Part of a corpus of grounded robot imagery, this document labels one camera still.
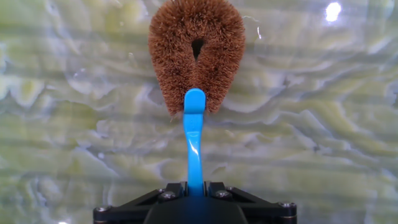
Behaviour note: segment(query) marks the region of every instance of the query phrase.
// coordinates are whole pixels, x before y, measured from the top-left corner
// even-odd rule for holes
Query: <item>blue handle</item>
[[[206,95],[198,88],[188,90],[184,99],[183,126],[188,146],[188,194],[204,196],[200,139]]]

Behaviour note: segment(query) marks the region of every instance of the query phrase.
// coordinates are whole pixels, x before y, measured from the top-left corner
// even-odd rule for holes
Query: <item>brush head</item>
[[[241,15],[225,0],[166,1],[149,27],[149,53],[170,115],[183,111],[185,93],[199,88],[216,113],[245,50]]]

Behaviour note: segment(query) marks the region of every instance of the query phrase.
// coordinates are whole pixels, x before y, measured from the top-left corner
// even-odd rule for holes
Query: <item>coconut fiber brush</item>
[[[171,0],[153,16],[149,53],[170,115],[183,112],[188,194],[203,195],[203,114],[219,110],[245,47],[243,20],[225,0]]]

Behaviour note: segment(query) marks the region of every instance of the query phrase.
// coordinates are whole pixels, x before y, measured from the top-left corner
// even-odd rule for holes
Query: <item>cleaning brush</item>
[[[207,113],[216,113],[245,50],[243,19],[225,0],[170,0],[153,16],[149,53],[171,116],[186,92],[201,89]]]

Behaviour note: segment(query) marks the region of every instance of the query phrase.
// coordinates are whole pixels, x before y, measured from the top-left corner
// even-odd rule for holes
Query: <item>black bracket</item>
[[[187,183],[167,184],[119,207],[93,210],[95,224],[297,224],[297,206],[270,203],[222,182],[205,182],[205,197],[189,197]]]

